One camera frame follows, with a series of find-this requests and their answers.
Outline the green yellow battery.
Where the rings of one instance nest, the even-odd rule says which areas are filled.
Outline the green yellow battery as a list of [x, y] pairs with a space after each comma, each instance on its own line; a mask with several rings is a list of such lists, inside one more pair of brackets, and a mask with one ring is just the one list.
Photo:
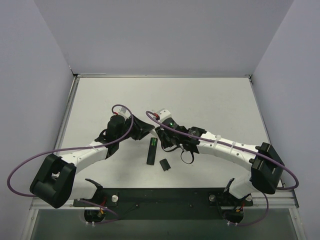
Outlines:
[[155, 139], [155, 138], [152, 139], [151, 145], [152, 145], [152, 146], [155, 146], [155, 145], [156, 145], [156, 139]]

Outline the black remote control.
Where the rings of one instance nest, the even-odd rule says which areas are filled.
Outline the black remote control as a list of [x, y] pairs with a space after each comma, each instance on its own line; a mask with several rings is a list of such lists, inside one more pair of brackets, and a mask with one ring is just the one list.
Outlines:
[[[153, 139], [156, 139], [156, 144], [152, 145]], [[155, 137], [152, 137], [150, 139], [149, 143], [149, 148], [148, 148], [148, 154], [147, 154], [147, 159], [146, 159], [146, 164], [153, 166], [155, 164], [155, 159], [156, 159], [156, 152], [157, 152], [157, 144], [158, 144], [158, 139]]]

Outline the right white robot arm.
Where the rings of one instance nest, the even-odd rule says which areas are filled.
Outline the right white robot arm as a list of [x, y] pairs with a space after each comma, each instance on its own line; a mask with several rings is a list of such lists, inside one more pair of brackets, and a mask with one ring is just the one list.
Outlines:
[[164, 120], [155, 133], [164, 149], [176, 147], [191, 155], [211, 155], [245, 169], [245, 175], [231, 178], [225, 187], [225, 191], [236, 199], [255, 192], [273, 195], [278, 189], [284, 163], [266, 142], [260, 146], [238, 143], [203, 128], [185, 128], [171, 117]]

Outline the black battery cover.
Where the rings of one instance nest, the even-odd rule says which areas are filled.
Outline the black battery cover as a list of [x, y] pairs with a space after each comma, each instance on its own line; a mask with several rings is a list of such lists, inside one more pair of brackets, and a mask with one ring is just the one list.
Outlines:
[[160, 163], [160, 165], [161, 165], [161, 167], [162, 167], [164, 172], [168, 171], [169, 169], [171, 169], [171, 166], [170, 166], [170, 164], [169, 164], [169, 162], [168, 162], [168, 160], [166, 158], [160, 160], [159, 163]]

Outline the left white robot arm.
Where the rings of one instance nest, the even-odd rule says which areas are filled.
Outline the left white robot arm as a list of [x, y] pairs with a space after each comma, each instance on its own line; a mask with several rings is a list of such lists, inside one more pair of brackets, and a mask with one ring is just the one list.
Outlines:
[[46, 156], [30, 185], [30, 192], [56, 209], [68, 200], [85, 199], [92, 206], [100, 204], [103, 187], [89, 178], [76, 180], [76, 174], [111, 157], [119, 149], [121, 141], [128, 138], [141, 140], [154, 128], [154, 125], [135, 116], [112, 116], [107, 128], [89, 144], [88, 149]]

